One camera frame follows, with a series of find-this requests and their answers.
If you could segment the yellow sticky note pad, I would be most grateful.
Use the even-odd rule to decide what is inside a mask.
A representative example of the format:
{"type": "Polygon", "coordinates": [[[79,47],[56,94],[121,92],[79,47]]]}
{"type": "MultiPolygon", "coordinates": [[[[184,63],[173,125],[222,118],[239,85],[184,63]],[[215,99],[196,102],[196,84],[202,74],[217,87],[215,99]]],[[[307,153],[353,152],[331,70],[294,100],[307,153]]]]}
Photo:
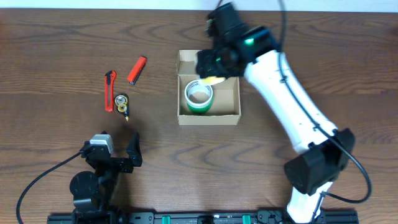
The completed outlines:
{"type": "Polygon", "coordinates": [[[216,77],[216,76],[213,76],[213,77],[201,78],[201,79],[199,79],[198,81],[199,81],[199,83],[200,83],[201,85],[212,86],[212,85],[219,84],[219,83],[221,83],[221,82],[223,82],[223,81],[225,81],[225,80],[226,80],[225,77],[216,77]]]}

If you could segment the white tape roll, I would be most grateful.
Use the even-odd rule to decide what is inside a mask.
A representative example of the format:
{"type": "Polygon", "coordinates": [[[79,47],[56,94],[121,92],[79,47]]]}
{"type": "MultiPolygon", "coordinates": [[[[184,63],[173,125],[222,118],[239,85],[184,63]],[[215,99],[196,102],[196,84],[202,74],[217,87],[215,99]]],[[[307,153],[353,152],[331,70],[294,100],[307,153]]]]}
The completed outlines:
{"type": "Polygon", "coordinates": [[[213,100],[213,89],[199,80],[193,80],[186,85],[184,95],[189,105],[198,108],[204,107],[213,100]]]}

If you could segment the green tape roll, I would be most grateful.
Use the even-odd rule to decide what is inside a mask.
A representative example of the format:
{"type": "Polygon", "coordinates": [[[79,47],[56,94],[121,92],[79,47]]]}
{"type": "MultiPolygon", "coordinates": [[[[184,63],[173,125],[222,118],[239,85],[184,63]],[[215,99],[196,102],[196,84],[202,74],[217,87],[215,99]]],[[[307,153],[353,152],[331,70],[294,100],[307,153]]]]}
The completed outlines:
{"type": "Polygon", "coordinates": [[[190,100],[187,101],[188,109],[193,113],[200,113],[200,114],[209,111],[212,104],[213,104],[213,99],[209,99],[203,103],[194,103],[190,100]]]}

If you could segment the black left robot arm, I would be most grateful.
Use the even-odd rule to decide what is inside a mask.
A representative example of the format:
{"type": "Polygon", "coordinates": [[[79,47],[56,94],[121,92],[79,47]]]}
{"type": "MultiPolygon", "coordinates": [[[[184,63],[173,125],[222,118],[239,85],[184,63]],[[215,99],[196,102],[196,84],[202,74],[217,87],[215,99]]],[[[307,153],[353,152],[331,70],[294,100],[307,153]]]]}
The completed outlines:
{"type": "Polygon", "coordinates": [[[131,173],[142,165],[139,134],[134,134],[127,157],[114,157],[113,140],[107,132],[94,135],[80,149],[81,157],[94,171],[83,171],[70,182],[75,216],[81,219],[98,217],[110,212],[109,204],[120,173],[131,173]]]}

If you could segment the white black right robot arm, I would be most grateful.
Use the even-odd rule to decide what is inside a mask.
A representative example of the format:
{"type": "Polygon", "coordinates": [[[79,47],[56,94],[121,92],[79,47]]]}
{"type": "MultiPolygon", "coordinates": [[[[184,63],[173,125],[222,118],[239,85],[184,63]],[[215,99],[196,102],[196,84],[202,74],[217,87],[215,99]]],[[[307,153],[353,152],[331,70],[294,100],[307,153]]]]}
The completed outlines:
{"type": "Polygon", "coordinates": [[[284,165],[292,196],[281,223],[315,223],[329,188],[351,160],[354,135],[342,131],[315,106],[265,27],[210,27],[212,49],[197,53],[201,80],[244,77],[265,99],[298,156],[284,165]]]}

